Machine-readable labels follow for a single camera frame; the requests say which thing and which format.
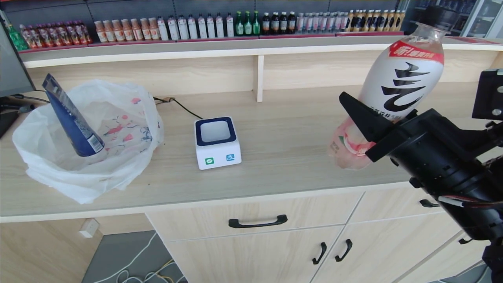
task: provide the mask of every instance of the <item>robotic arm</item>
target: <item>robotic arm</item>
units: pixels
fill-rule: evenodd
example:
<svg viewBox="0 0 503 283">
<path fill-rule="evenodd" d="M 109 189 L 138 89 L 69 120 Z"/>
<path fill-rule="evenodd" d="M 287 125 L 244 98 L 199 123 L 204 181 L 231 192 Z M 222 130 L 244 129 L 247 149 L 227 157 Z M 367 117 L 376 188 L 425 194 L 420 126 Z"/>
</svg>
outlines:
<svg viewBox="0 0 503 283">
<path fill-rule="evenodd" d="M 477 157 L 503 147 L 503 122 L 484 130 L 459 129 L 434 109 L 414 110 L 393 124 L 343 92 L 339 96 L 363 136 L 376 145 L 365 154 L 376 162 L 388 156 L 430 194 L 473 240 L 490 240 L 482 259 L 492 281 L 503 282 L 503 156 Z M 503 69 L 480 75 L 472 118 L 503 120 Z"/>
</svg>

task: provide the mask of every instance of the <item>black handle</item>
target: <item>black handle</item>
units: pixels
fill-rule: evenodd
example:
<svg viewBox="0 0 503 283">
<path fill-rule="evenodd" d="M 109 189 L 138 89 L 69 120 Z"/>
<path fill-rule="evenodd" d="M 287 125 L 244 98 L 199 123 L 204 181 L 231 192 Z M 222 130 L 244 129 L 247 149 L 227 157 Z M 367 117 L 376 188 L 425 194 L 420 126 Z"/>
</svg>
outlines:
<svg viewBox="0 0 503 283">
<path fill-rule="evenodd" d="M 469 242 L 473 241 L 473 239 L 470 239 L 470 240 L 465 240 L 465 239 L 461 239 L 459 240 L 458 242 L 461 244 L 461 245 L 464 245 L 464 244 L 468 244 Z"/>
<path fill-rule="evenodd" d="M 342 261 L 348 255 L 349 251 L 353 247 L 353 242 L 351 242 L 350 239 L 347 239 L 346 240 L 346 245 L 348 245 L 348 248 L 346 249 L 346 252 L 343 254 L 343 256 L 339 257 L 338 255 L 336 255 L 336 261 L 337 262 Z"/>
<path fill-rule="evenodd" d="M 423 206 L 423 207 L 439 207 L 440 204 L 438 203 L 432 203 L 431 201 L 427 200 L 427 199 L 422 199 L 419 201 L 419 203 Z"/>
<path fill-rule="evenodd" d="M 318 264 L 321 261 L 321 258 L 323 257 L 323 255 L 325 254 L 325 252 L 326 252 L 326 244 L 325 244 L 325 242 L 323 242 L 323 243 L 321 243 L 321 255 L 319 255 L 318 259 L 313 258 L 313 264 L 314 265 Z"/>
<path fill-rule="evenodd" d="M 266 226 L 274 226 L 281 225 L 288 221 L 288 218 L 285 214 L 278 215 L 278 219 L 272 223 L 264 223 L 264 224 L 253 224 L 253 225 L 241 225 L 239 223 L 239 219 L 229 219 L 229 227 L 231 228 L 256 228 L 256 227 L 266 227 Z"/>
</svg>

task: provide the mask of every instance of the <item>white plastic bag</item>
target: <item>white plastic bag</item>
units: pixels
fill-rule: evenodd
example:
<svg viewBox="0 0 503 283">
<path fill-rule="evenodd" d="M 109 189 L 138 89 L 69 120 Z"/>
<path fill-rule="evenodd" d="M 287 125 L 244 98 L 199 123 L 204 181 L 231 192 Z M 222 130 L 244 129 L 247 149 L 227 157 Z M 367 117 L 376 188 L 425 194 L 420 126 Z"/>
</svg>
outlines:
<svg viewBox="0 0 503 283">
<path fill-rule="evenodd" d="M 12 137 L 28 164 L 26 173 L 81 204 L 113 188 L 124 190 L 147 167 L 164 138 L 153 98 L 142 86 L 99 80 L 67 94 L 105 142 L 101 161 L 90 164 L 89 158 L 78 156 L 52 106 L 44 105 L 32 111 Z"/>
</svg>

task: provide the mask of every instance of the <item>black cable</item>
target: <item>black cable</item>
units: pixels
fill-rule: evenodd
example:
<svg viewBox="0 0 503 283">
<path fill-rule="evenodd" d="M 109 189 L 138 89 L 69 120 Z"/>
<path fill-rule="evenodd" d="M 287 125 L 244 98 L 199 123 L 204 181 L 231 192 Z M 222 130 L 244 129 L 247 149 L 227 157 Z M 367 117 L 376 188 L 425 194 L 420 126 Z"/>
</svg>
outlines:
<svg viewBox="0 0 503 283">
<path fill-rule="evenodd" d="M 42 101 L 42 102 L 45 102 L 45 103 L 51 103 L 50 101 L 42 99 L 42 98 L 31 97 L 31 96 L 26 96 L 26 95 L 22 95 L 22 94 L 14 94 L 12 96 L 15 97 L 15 98 L 17 98 L 17 99 L 32 99 L 32 100 Z"/>
<path fill-rule="evenodd" d="M 156 103 L 157 104 L 162 104 L 162 103 L 169 103 L 171 101 L 175 101 L 178 105 L 180 105 L 183 109 L 185 109 L 185 111 L 191 113 L 192 115 L 198 117 L 199 119 L 203 120 L 203 117 L 197 115 L 196 113 L 190 111 L 189 109 L 187 109 L 185 106 L 183 106 L 180 102 L 178 102 L 178 100 L 176 100 L 175 98 L 173 97 L 170 97 L 168 100 L 164 100 L 164 99 L 161 99 L 161 98 L 158 98 L 158 97 L 155 97 L 154 96 L 154 100 L 158 100 L 158 101 L 161 101 L 160 103 Z"/>
</svg>

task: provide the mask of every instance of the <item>white scanner box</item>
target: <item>white scanner box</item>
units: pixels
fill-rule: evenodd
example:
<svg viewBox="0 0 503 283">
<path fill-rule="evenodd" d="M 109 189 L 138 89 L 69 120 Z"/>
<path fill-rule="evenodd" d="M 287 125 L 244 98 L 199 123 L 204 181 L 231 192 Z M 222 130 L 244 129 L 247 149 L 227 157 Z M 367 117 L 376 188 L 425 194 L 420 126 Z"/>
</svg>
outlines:
<svg viewBox="0 0 503 283">
<path fill-rule="evenodd" d="M 230 117 L 198 120 L 194 123 L 199 169 L 241 163 L 241 147 Z"/>
</svg>

